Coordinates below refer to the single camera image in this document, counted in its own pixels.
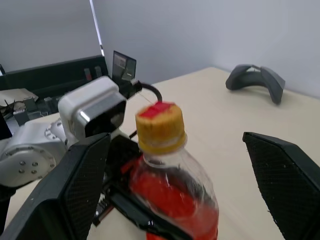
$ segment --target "yellow bottle cap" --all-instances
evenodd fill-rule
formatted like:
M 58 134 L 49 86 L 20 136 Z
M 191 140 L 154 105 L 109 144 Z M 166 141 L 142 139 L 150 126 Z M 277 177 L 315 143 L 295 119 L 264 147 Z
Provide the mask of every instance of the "yellow bottle cap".
M 181 148 L 186 140 L 184 118 L 174 103 L 157 102 L 135 115 L 138 144 L 143 152 L 167 154 Z

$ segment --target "clear plastic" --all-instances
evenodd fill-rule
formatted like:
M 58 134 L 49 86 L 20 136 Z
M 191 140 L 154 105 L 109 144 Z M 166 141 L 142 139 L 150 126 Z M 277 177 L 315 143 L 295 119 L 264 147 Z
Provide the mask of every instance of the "clear plastic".
M 130 189 L 150 209 L 194 240 L 216 240 L 219 208 L 203 167 L 184 149 L 144 154 L 133 171 Z M 161 239 L 147 234 L 148 240 Z

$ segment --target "plastic bottle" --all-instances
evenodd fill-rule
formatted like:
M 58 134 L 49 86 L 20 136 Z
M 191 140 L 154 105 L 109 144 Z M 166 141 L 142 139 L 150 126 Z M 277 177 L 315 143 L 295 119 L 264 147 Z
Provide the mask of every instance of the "plastic bottle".
M 131 191 L 194 240 L 216 240 L 219 208 L 213 184 L 185 149 L 181 109 L 157 102 L 138 112 L 135 120 L 143 160 L 131 175 Z M 150 233 L 146 238 L 162 240 Z

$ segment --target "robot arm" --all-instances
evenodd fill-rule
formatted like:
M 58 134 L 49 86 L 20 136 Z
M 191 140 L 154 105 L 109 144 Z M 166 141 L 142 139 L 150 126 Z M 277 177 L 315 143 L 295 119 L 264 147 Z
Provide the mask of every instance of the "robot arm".
M 27 122 L 0 141 L 0 185 L 19 188 L 41 179 L 76 142 L 98 133 L 118 134 L 125 108 L 126 98 L 107 76 L 69 92 L 59 101 L 60 119 Z

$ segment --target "wooden table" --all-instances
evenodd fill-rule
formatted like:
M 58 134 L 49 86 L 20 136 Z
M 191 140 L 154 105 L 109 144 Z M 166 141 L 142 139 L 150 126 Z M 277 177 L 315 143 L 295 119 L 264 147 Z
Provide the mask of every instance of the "wooden table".
M 220 208 L 218 239 L 283 240 L 259 192 L 242 136 L 255 132 L 295 143 L 320 166 L 320 101 L 285 90 L 277 106 L 266 88 L 230 92 L 225 85 L 228 76 L 228 72 L 206 68 L 155 87 L 164 101 L 182 108 L 188 134 L 186 148 L 213 181 Z M 135 113 L 154 101 L 153 93 L 145 90 L 130 99 L 121 130 L 128 135 L 133 132 Z M 58 117 L 56 114 L 40 121 L 51 122 Z M 8 222 L 36 184 L 17 191 L 9 206 Z M 98 228 L 91 227 L 87 239 L 143 240 L 145 233 L 113 210 Z

